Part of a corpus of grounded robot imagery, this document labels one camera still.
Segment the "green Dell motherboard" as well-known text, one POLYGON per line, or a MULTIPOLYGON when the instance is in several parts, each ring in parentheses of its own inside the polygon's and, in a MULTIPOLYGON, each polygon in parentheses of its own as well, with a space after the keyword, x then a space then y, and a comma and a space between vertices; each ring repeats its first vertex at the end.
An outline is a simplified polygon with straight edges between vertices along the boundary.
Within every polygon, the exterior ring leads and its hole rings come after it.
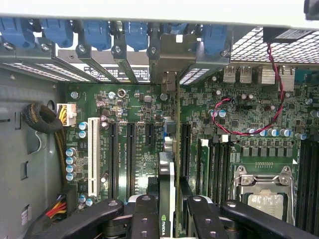
MULTIPOLYGON (((127 204, 127 124, 136 126, 135 194, 146 194, 148 179, 159 174, 161 149, 160 86, 69 84, 66 101, 76 104, 76 124, 66 129, 66 174, 80 212, 109 199, 109 124, 118 126, 118 197, 127 204), (100 118, 101 170, 98 197, 88 196, 88 118, 100 118), (146 123, 153 123, 154 144, 146 146, 146 123)), ((224 83, 223 75, 180 87, 180 123, 190 124, 187 179, 198 193, 198 142, 210 147, 208 198, 232 200, 234 173, 279 173, 289 166, 294 178, 295 224, 319 237, 319 83, 295 76, 292 92, 276 86, 224 83)), ((178 236, 186 237, 182 195, 178 236)))

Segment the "long black expansion slot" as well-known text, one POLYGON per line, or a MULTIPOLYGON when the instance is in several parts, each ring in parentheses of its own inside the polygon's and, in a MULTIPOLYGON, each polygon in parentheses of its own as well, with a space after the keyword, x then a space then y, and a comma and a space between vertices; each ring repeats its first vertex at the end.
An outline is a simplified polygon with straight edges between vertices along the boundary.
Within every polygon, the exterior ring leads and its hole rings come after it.
POLYGON ((127 124, 127 199, 135 194, 136 126, 127 124))
POLYGON ((183 123, 181 125, 181 175, 185 177, 189 174, 190 140, 190 124, 183 123))
POLYGON ((109 124, 109 198, 118 197, 118 126, 109 124))

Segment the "silver finned rear port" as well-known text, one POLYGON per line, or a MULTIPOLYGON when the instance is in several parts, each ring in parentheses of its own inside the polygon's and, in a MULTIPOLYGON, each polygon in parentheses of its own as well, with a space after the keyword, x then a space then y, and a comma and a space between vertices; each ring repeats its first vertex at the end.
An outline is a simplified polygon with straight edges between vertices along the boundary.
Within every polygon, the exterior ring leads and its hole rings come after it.
POLYGON ((271 67, 263 67, 261 70, 260 83, 262 85, 274 85, 276 83, 275 80, 275 72, 271 67))

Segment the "silver CPU chip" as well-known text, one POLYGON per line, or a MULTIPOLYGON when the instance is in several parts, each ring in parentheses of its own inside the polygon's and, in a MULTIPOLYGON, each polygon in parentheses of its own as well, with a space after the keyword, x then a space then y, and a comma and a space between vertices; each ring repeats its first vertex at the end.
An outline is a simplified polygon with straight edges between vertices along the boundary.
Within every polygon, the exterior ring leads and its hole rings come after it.
POLYGON ((284 196, 281 194, 251 194, 248 205, 278 219, 284 214, 284 196))

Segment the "black plastic case latch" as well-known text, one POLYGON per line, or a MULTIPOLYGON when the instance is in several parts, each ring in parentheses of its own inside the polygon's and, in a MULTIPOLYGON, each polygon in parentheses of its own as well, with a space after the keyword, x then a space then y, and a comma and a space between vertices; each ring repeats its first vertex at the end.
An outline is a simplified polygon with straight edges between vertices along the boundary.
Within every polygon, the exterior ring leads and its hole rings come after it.
POLYGON ((304 14, 306 20, 319 20, 319 0, 305 0, 304 14))

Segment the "white power connector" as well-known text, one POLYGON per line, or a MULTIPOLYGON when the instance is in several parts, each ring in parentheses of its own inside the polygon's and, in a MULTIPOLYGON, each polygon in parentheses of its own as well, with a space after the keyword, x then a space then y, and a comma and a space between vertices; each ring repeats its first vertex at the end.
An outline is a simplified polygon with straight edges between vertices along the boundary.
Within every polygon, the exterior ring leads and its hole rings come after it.
POLYGON ((56 115, 62 126, 74 126, 77 117, 76 104, 57 104, 56 115))

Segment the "white expansion slot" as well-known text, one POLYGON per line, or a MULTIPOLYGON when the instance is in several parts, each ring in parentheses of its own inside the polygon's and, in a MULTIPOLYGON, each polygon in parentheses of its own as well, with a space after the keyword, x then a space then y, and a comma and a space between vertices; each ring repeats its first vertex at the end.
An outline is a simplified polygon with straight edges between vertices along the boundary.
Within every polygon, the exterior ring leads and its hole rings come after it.
POLYGON ((100 193, 100 118, 88 118, 88 196, 100 193))

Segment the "black and grey PC case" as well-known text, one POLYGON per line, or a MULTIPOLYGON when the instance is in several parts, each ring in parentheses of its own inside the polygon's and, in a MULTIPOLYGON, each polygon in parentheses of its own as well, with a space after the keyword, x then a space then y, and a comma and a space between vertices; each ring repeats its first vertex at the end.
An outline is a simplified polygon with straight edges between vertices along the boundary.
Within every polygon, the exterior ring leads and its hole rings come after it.
POLYGON ((284 92, 280 66, 319 83, 319 20, 306 20, 305 0, 0 0, 0 17, 27 18, 35 47, 19 48, 0 33, 0 239, 24 239, 47 215, 58 223, 75 210, 66 174, 66 129, 57 104, 68 104, 69 84, 155 85, 149 50, 165 23, 187 23, 183 36, 196 39, 195 59, 180 75, 180 87, 223 75, 226 66, 271 67, 284 92), (45 37, 42 18, 70 20, 73 45, 60 48, 45 37), (109 23, 112 47, 98 51, 85 39, 83 21, 109 23), (148 25, 149 45, 135 52, 125 41, 124 22, 148 25), (204 51, 204 24, 226 25, 224 50, 204 51), (292 43, 263 42, 263 27, 313 31, 292 43))

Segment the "short black expansion slot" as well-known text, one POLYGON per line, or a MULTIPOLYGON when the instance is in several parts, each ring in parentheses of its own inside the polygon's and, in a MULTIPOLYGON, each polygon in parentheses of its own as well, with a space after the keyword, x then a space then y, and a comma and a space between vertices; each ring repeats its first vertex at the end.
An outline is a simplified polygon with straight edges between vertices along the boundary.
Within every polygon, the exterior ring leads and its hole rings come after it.
POLYGON ((146 123, 145 134, 146 134, 146 146, 153 146, 154 144, 154 131, 155 127, 153 123, 146 123))

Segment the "silver ethernet port block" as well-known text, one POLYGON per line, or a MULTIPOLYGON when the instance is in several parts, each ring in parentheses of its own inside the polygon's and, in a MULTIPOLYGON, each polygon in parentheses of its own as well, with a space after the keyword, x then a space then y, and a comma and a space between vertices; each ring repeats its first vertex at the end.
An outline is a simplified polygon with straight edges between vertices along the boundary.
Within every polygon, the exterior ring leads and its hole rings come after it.
POLYGON ((292 92, 295 85, 295 68, 291 66, 280 66, 280 76, 285 92, 292 92))

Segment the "metal CPU socket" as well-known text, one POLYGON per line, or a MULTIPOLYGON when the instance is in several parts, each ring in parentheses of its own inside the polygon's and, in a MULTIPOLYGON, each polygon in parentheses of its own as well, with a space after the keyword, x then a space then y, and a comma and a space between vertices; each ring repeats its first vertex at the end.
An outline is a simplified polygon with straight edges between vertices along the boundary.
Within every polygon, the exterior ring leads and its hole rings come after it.
POLYGON ((284 166, 279 173, 269 174, 248 173, 240 165, 234 173, 231 199, 248 205, 251 194, 281 194, 284 196, 284 214, 281 220, 294 225, 294 189, 294 178, 289 166, 284 166))

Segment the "silver USB port block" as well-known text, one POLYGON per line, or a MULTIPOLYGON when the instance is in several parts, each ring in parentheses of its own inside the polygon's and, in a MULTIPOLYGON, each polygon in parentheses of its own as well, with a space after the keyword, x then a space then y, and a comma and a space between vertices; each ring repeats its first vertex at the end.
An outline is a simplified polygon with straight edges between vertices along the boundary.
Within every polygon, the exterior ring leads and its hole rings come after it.
POLYGON ((226 66, 223 69, 223 82, 224 83, 236 82, 236 68, 234 66, 226 66))
POLYGON ((241 84, 251 84, 252 83, 252 68, 250 66, 241 66, 240 67, 239 81, 241 84))

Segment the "black chassis sensor box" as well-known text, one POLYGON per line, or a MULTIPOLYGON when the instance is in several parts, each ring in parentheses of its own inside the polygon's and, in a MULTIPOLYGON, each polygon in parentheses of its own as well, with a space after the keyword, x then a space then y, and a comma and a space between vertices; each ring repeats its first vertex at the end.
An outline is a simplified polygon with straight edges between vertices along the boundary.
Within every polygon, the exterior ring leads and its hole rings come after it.
POLYGON ((292 43, 312 33, 313 31, 309 30, 263 27, 263 42, 292 43))

